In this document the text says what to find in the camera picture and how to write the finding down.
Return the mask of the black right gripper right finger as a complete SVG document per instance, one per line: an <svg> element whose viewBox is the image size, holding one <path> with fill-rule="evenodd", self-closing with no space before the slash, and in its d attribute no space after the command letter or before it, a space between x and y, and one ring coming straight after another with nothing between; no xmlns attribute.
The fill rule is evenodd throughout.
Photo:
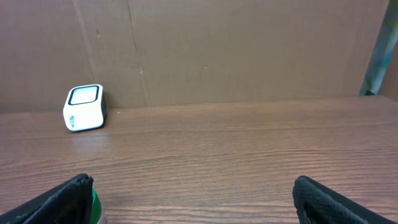
<svg viewBox="0 0 398 224"><path fill-rule="evenodd" d="M292 196L300 224L396 224L304 175Z"/></svg>

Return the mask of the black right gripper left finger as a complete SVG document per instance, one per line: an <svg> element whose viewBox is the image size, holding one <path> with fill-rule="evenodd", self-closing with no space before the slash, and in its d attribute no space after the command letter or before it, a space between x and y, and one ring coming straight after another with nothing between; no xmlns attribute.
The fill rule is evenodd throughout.
<svg viewBox="0 0 398 224"><path fill-rule="evenodd" d="M62 184L1 215L5 224L89 223L93 178L78 174Z"/></svg>

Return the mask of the green lid white jar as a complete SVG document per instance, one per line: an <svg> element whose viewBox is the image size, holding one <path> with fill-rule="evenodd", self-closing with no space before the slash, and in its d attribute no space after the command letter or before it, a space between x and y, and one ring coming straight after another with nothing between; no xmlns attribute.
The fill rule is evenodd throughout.
<svg viewBox="0 0 398 224"><path fill-rule="evenodd" d="M90 224L107 224L108 220L106 218L104 208L94 188L92 188L92 196L93 202L91 207Z"/></svg>

